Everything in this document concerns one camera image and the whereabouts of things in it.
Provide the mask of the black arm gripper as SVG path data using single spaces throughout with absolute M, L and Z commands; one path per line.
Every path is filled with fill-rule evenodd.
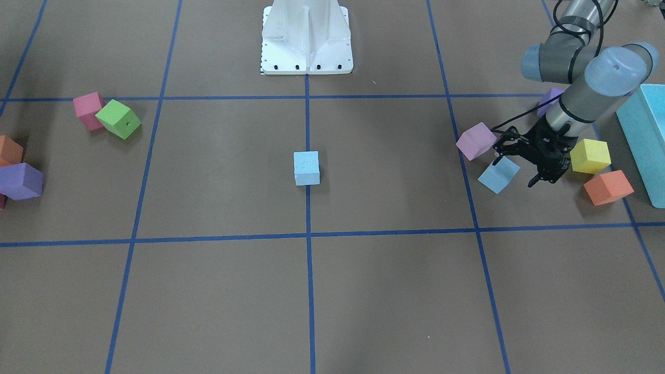
M 544 117 L 525 134 L 520 134 L 515 126 L 509 126 L 504 131 L 493 129 L 501 137 L 493 146 L 496 158 L 491 165 L 497 166 L 505 156 L 519 156 L 537 166 L 537 174 L 527 184 L 529 189 L 539 181 L 555 184 L 571 165 L 568 154 L 575 146 L 577 137 L 568 137 L 570 129 L 571 121 L 565 121 L 561 128 L 555 130 Z

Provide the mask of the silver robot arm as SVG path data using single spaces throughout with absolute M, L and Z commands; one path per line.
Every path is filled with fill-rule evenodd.
M 571 166 L 579 136 L 656 71 L 660 55 L 649 43 L 603 47 L 605 25 L 617 7 L 617 1 L 572 1 L 562 17 L 552 14 L 555 25 L 544 43 L 527 49 L 522 74 L 568 87 L 544 102 L 546 113 L 527 132 L 510 121 L 492 128 L 500 134 L 492 166 L 518 156 L 537 168 L 529 186 L 557 182 Z

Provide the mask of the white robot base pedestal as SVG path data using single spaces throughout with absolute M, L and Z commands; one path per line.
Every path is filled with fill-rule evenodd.
M 262 74 L 350 74 L 349 10 L 337 1 L 274 1 L 263 9 Z

